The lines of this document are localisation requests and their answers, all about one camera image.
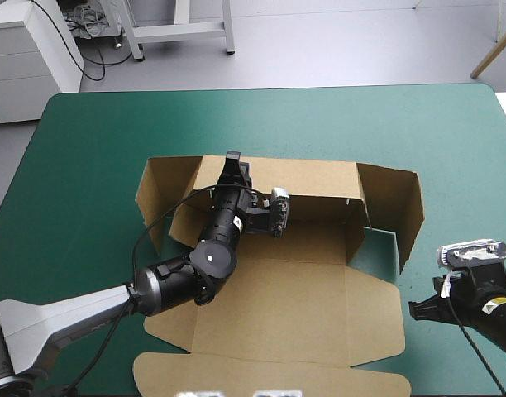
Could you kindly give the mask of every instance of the open cardboard box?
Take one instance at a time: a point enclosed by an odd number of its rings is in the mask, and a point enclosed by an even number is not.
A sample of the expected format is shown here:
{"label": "open cardboard box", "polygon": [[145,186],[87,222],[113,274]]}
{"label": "open cardboard box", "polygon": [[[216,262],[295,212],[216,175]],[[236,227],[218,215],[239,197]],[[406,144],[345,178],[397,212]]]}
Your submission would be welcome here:
{"label": "open cardboard box", "polygon": [[[145,321],[145,330],[191,354],[143,353],[134,363],[144,397],[219,390],[311,396],[409,396],[401,375],[351,369],[404,349],[397,288],[347,265],[364,225],[396,232],[403,269],[423,222],[417,174],[346,161],[245,158],[253,186],[290,194],[280,239],[243,235],[238,266],[208,305],[188,303]],[[149,159],[136,201],[145,224],[192,190],[215,184],[224,157]],[[195,246],[208,195],[176,211],[170,235]],[[159,250],[163,226],[151,233]]]}

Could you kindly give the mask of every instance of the black cable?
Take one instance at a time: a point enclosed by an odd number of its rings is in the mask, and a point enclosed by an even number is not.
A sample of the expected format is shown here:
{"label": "black cable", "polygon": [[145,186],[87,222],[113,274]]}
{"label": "black cable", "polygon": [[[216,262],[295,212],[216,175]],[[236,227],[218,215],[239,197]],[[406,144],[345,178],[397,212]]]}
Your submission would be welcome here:
{"label": "black cable", "polygon": [[71,50],[69,49],[69,46],[68,46],[68,43],[65,41],[65,38],[64,36],[62,35],[62,32],[60,31],[60,29],[57,27],[55,21],[53,21],[53,18],[51,17],[51,15],[49,15],[49,13],[40,5],[38,4],[38,2],[36,2],[36,0],[29,0],[30,2],[32,2],[34,5],[36,5],[38,8],[40,8],[40,10],[47,16],[47,18],[50,20],[50,22],[53,24],[53,26],[55,27],[56,29],[56,32],[58,33],[58,36],[60,36],[60,39],[62,39],[62,42],[64,43],[64,46],[65,46],[65,49],[68,51],[68,54],[69,56],[71,57],[71,59],[73,60],[73,63],[77,66],[77,68],[82,72],[82,74],[84,76],[86,76],[88,79],[92,80],[92,81],[101,81],[104,79],[104,77],[106,77],[106,66],[104,65],[104,58],[103,58],[103,53],[100,51],[100,49],[97,47],[97,51],[98,51],[98,56],[100,57],[101,61],[103,62],[103,73],[101,74],[101,77],[99,78],[95,78],[93,76],[90,76],[89,74],[87,74],[86,72],[84,72],[84,69],[82,69],[79,65],[79,62],[77,62],[77,60],[74,58],[73,56],[73,53],[71,52]]}
{"label": "black cable", "polygon": [[241,188],[246,189],[251,192],[257,193],[259,196],[264,197],[264,194],[261,193],[257,189],[253,189],[249,186],[245,186],[242,184],[212,184],[210,186],[205,186],[204,188],[201,188],[200,190],[196,190],[195,192],[192,192],[179,200],[174,206],[166,210],[164,213],[162,213],[158,218],[156,218],[150,225],[146,227],[146,229],[143,231],[143,233],[137,238],[136,244],[134,244],[133,249],[131,250],[131,267],[133,272],[133,280],[134,280],[134,290],[137,290],[137,280],[136,280],[136,271],[137,271],[137,248],[145,238],[145,236],[149,233],[149,231],[155,227],[159,222],[161,222],[166,216],[171,214],[177,207],[179,207],[181,204],[185,203],[186,201],[189,201],[193,197],[201,194],[202,192],[218,188]]}
{"label": "black cable", "polygon": [[494,380],[494,383],[498,386],[498,389],[501,391],[501,395],[503,397],[506,397],[506,391],[503,388],[503,386],[501,385],[501,382],[499,382],[498,377],[495,375],[494,371],[492,371],[492,368],[490,368],[489,363],[486,361],[485,357],[480,352],[479,348],[477,347],[477,345],[475,344],[475,342],[471,338],[470,334],[466,331],[465,326],[462,325],[462,321],[459,319],[459,316],[457,316],[457,313],[455,313],[455,310],[453,309],[453,304],[451,304],[450,297],[447,297],[446,301],[448,303],[448,306],[450,307],[451,315],[455,319],[456,323],[459,325],[459,328],[461,329],[462,333],[464,334],[464,336],[468,340],[468,343],[470,344],[472,349],[474,349],[475,354],[477,355],[477,357],[479,357],[479,359],[481,360],[481,362],[485,366],[486,370],[488,371],[488,373],[490,374],[490,376]]}
{"label": "black cable", "polygon": [[131,57],[131,53],[128,54],[126,56],[126,58],[123,58],[122,60],[119,60],[117,62],[106,62],[106,63],[102,63],[102,62],[97,62],[96,60],[91,60],[89,59],[88,57],[84,56],[84,55],[81,55],[85,60],[87,60],[88,62],[91,62],[92,64],[96,64],[96,65],[104,65],[104,66],[114,66],[114,65],[120,65],[120,64],[124,64],[127,60],[130,59]]}
{"label": "black cable", "polygon": [[101,344],[100,348],[97,350],[97,353],[95,353],[95,356],[93,359],[89,362],[89,364],[84,368],[82,372],[80,372],[80,375],[76,377],[76,379],[71,382],[71,384],[65,389],[65,391],[60,395],[60,397],[65,397],[70,393],[73,389],[77,387],[77,385],[82,381],[82,379],[93,369],[95,364],[97,364],[98,360],[101,358],[101,355],[106,350],[106,347],[110,340],[112,339],[113,334],[115,333],[117,326],[119,325],[119,322],[121,321],[122,316],[127,312],[128,306],[131,303],[131,299],[128,299],[121,308],[121,311],[119,312],[119,315],[115,318],[115,321],[113,322],[113,325],[110,327],[110,330],[108,331],[106,337],[103,340],[103,343]]}

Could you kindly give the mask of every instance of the wooden chair leg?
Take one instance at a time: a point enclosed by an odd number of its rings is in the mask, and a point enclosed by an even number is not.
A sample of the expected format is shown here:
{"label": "wooden chair leg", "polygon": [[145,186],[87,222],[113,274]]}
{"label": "wooden chair leg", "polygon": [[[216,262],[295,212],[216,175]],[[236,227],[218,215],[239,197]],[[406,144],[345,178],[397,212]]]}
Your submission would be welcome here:
{"label": "wooden chair leg", "polygon": [[496,58],[501,51],[506,47],[506,33],[501,37],[501,40],[498,44],[494,46],[494,48],[479,62],[479,64],[475,67],[473,72],[471,72],[470,77],[472,79],[477,79],[479,75],[485,70]]}

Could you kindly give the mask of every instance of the green tabletop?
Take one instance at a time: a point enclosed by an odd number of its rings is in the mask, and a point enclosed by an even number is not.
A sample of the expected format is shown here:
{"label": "green tabletop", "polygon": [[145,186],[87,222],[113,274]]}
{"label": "green tabletop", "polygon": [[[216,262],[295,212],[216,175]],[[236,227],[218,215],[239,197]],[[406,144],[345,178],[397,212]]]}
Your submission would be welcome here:
{"label": "green tabletop", "polygon": [[[433,293],[438,246],[506,242],[506,118],[480,84],[58,95],[0,209],[0,299],[43,304],[129,280],[146,158],[230,149],[417,171],[426,221],[404,272],[379,232],[367,232],[351,263],[394,282],[403,302],[405,353],[364,368],[405,375],[414,394],[497,391],[457,327],[415,322],[407,305]],[[179,249],[167,247],[165,256]],[[154,260],[143,248],[141,263]],[[134,358],[174,350],[142,321],[122,323],[81,391],[134,392]],[[51,381],[69,383],[104,332],[65,349]],[[506,386],[506,356],[474,337]]]}

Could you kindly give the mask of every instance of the white cabinet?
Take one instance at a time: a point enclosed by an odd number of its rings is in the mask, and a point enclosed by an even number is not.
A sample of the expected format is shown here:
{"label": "white cabinet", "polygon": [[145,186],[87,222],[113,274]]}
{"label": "white cabinet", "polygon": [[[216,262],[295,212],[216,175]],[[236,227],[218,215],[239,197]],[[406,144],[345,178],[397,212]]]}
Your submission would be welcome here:
{"label": "white cabinet", "polygon": [[[73,57],[84,60],[56,0],[36,0],[53,18]],[[47,16],[28,0],[0,6],[0,122],[36,120],[57,93],[76,93],[80,72]]]}

